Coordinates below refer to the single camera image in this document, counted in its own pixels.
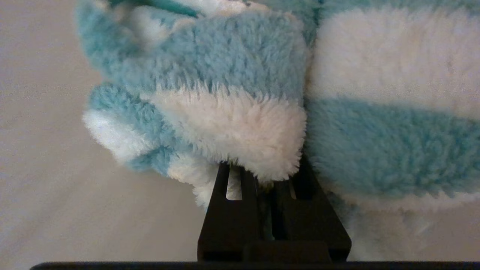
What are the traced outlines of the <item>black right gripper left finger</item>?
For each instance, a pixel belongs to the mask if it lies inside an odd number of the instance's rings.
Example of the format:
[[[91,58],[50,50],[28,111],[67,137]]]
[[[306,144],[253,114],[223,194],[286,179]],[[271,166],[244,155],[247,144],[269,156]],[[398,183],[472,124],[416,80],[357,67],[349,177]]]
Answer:
[[[220,164],[197,243],[197,260],[205,262],[271,261],[259,209],[258,180],[240,168],[241,200],[227,199],[230,165]]]

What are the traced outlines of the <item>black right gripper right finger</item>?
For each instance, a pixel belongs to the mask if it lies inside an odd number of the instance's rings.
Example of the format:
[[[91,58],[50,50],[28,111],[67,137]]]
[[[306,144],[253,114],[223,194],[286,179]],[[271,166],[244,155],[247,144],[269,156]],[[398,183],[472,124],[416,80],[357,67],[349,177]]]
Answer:
[[[306,157],[301,158],[297,173],[274,183],[271,225],[276,241],[290,244],[312,263],[325,259],[344,263],[352,247]]]

